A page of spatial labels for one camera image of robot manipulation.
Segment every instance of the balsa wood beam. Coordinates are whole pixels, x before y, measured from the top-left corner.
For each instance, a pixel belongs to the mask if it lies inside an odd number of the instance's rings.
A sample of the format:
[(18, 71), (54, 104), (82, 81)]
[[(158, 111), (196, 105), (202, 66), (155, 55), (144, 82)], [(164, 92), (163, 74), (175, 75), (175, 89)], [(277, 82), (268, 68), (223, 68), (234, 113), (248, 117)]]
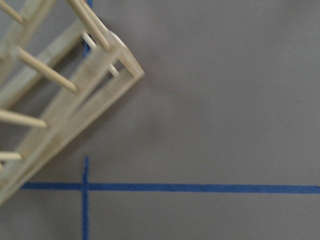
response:
[(44, 120), (3, 109), (0, 109), (0, 122), (30, 126), (40, 129), (48, 128), (48, 124)]
[(0, 151), (0, 161), (22, 161), (23, 157), (20, 153), (14, 151)]
[(77, 87), (75, 84), (73, 84), (71, 81), (66, 79), (64, 76), (57, 73), (52, 68), (48, 67), (35, 57), (33, 57), (31, 54), (23, 50), (22, 48), (16, 46), (14, 50), (12, 51), (12, 55), (14, 57), (18, 57), (23, 63), (28, 65), (29, 67), (33, 68), (34, 70), (41, 73), (43, 76), (45, 76), (48, 80), (51, 80), (52, 82), (62, 86), (63, 88), (71, 91), (72, 93), (77, 92)]
[(82, 5), (83, 0), (67, 0), (71, 8), (74, 10), (74, 12), (77, 14), (77, 16), (81, 19), (83, 22), (85, 28), (89, 31), (89, 33), (93, 36), (93, 38), (98, 42), (101, 47), (107, 51), (110, 49), (110, 44), (100, 31), (99, 27), (95, 24), (95, 22), (92, 20), (89, 13), (86, 11), (84, 6)]
[(24, 24), (25, 19), (15, 11), (11, 6), (9, 6), (5, 1), (0, 0), (0, 9), (2, 9), (6, 14), (16, 20), (19, 24)]

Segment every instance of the wooden truss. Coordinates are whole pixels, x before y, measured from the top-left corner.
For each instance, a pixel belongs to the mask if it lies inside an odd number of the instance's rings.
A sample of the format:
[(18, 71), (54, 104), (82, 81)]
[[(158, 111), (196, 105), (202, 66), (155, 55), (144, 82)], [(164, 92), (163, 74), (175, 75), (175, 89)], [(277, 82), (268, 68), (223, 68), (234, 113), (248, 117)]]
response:
[[(38, 56), (25, 51), (55, 2), (27, 0), (17, 12), (0, 0), (0, 8), (14, 19), (0, 44), (0, 122), (31, 128), (16, 151), (0, 151), (0, 205), (144, 75), (128, 48), (84, 0), (67, 0), (79, 19)], [(52, 68), (83, 39), (92, 50), (66, 79)], [(17, 62), (26, 67), (7, 80)], [(121, 70), (114, 67), (118, 62), (123, 65)], [(100, 86), (108, 74), (112, 78)], [(42, 78), (61, 90), (40, 118), (10, 111)]]

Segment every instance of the blue painter's tape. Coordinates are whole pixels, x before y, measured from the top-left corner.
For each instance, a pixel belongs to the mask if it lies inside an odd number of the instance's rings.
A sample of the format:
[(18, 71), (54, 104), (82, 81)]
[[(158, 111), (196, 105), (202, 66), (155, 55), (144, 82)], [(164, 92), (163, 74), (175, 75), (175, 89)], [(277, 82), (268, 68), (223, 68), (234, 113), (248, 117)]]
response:
[(82, 175), (82, 239), (89, 240), (89, 158), (84, 160), (84, 170)]
[[(94, 1), (93, 0), (86, 0), (86, 2), (88, 3), (89, 7), (92, 8), (94, 5)], [(83, 50), (83, 54), (82, 57), (85, 58), (88, 53), (90, 52), (90, 47), (89, 45), (85, 42), (84, 43), (84, 50)]]
[(63, 182), (27, 182), (22, 189), (26, 190), (66, 190), (80, 191), (81, 183), (63, 183)]
[(90, 191), (130, 192), (320, 194), (320, 187), (314, 185), (90, 183), (89, 189)]

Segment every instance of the gray floor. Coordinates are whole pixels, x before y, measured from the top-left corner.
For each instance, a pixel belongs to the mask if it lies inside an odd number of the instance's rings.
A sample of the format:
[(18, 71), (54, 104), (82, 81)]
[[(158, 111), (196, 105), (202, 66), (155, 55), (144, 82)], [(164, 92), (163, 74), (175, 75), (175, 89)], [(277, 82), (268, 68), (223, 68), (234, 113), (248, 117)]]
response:
[[(146, 76), (32, 181), (79, 182), (89, 155), (91, 182), (319, 185), (319, 1), (95, 0), (94, 10)], [(59, 0), (28, 50), (73, 19)], [(9, 22), (0, 15), (0, 36)], [(15, 109), (36, 116), (56, 91), (43, 83)], [(0, 145), (24, 131), (1, 124)], [(80, 209), (78, 192), (21, 190), (0, 209), (0, 239), (80, 239)], [(95, 240), (320, 237), (318, 195), (91, 192), (90, 210)]]

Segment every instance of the wooden dowel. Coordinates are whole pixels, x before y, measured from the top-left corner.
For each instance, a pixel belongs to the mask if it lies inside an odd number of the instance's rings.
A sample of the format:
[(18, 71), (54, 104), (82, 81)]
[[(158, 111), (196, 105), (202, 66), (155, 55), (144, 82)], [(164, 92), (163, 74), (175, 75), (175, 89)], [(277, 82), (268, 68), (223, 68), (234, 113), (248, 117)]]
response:
[(100, 29), (100, 31), (109, 31), (108, 28), (103, 24), (103, 22), (97, 17), (95, 12), (91, 9), (91, 7), (87, 4), (86, 1), (81, 1), (84, 9), (88, 12), (94, 23)]
[(32, 116), (27, 116), (27, 115), (23, 115), (20, 113), (11, 112), (3, 109), (0, 109), (0, 122), (36, 127), (41, 129), (48, 128), (48, 124), (42, 119), (38, 119)]
[(83, 40), (89, 45), (91, 49), (95, 49), (97, 47), (96, 43), (92, 40), (92, 38), (85, 31), (82, 33)]
[(4, 12), (6, 12), (10, 17), (12, 17), (18, 23), (20, 23), (20, 24), (24, 24), (25, 23), (25, 19), (21, 16), (21, 14), (18, 13), (16, 10), (14, 10), (12, 7), (10, 7), (3, 0), (0, 0), (0, 9), (2, 9)]
[(110, 65), (109, 70), (110, 70), (110, 73), (111, 73), (114, 77), (116, 77), (116, 76), (119, 75), (118, 70), (117, 70), (117, 69), (115, 68), (115, 66), (113, 66), (112, 64)]
[(71, 8), (81, 19), (85, 28), (89, 31), (89, 33), (93, 36), (97, 43), (101, 45), (104, 50), (109, 50), (110, 44), (108, 43), (102, 32), (99, 30), (95, 22), (92, 20), (86, 9), (84, 9), (81, 1), (82, 0), (67, 0)]
[(62, 86), (63, 88), (76, 93), (77, 87), (71, 81), (66, 79), (64, 76), (57, 73), (52, 68), (48, 67), (34, 56), (30, 55), (28, 52), (23, 50), (22, 48), (16, 46), (12, 53), (17, 56), (23, 63), (28, 65), (29, 67), (35, 69), (37, 72), (43, 74), (47, 79), (51, 80), (52, 82)]
[(22, 161), (23, 157), (18, 152), (0, 151), (0, 161)]

